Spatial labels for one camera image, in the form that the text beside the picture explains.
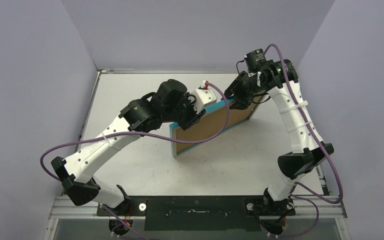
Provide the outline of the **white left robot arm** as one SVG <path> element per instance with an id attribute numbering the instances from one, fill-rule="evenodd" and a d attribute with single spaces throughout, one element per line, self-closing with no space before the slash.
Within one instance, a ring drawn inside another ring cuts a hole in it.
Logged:
<path id="1" fill-rule="evenodd" d="M 163 123 L 177 123 L 187 130 L 215 102 L 215 93 L 206 85 L 189 92 L 178 80 L 164 81 L 156 92 L 130 101 L 98 135 L 98 141 L 67 157 L 54 158 L 52 168 L 75 206 L 97 202 L 107 205 L 116 215 L 124 215 L 129 210 L 126 192 L 120 185 L 98 180 L 95 173 L 124 147 L 141 138 L 140 133 L 157 130 Z"/>

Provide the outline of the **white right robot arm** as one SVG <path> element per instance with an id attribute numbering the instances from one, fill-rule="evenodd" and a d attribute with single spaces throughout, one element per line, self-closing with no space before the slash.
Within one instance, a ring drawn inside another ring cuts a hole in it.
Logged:
<path id="1" fill-rule="evenodd" d="M 258 104 L 257 97 L 268 95 L 278 108 L 289 136 L 291 152 L 278 157 L 280 178 L 264 190 L 264 211 L 276 214 L 287 204 L 295 183 L 334 152 L 333 145 L 324 142 L 318 134 L 303 100 L 299 77 L 293 63 L 288 60 L 267 60 L 262 49 L 247 53 L 243 59 L 247 66 L 224 91 L 234 98 L 231 110 L 245 110 Z"/>

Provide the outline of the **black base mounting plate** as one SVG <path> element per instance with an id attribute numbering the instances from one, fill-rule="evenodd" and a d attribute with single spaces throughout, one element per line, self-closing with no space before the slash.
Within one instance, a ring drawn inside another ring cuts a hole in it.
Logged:
<path id="1" fill-rule="evenodd" d="M 292 199 L 270 204 L 263 195 L 132 196 L 118 213 L 138 217 L 145 231 L 260 230 L 259 217 L 280 226 L 294 216 Z"/>

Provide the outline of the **aluminium front rail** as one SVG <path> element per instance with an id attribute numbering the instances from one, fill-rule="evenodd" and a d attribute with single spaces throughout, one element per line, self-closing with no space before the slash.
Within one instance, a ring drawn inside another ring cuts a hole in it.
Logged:
<path id="1" fill-rule="evenodd" d="M 222 216 L 231 216 L 239 213 L 242 216 L 251 216 L 252 211 L 247 209 L 248 203 L 257 204 L 259 196 L 133 196 L 132 213 L 127 213 L 129 219 L 145 219 L 151 211 L 161 211 L 166 214 L 188 213 L 208 214 L 217 213 Z M 327 203 L 315 196 L 299 196 L 293 200 L 296 218 L 311 218 L 319 214 L 320 218 L 337 219 L 346 218 L 343 204 Z M 82 206 L 75 206 L 66 197 L 57 197 L 51 208 L 50 219 L 108 219 L 112 217 L 98 203 L 89 202 Z"/>

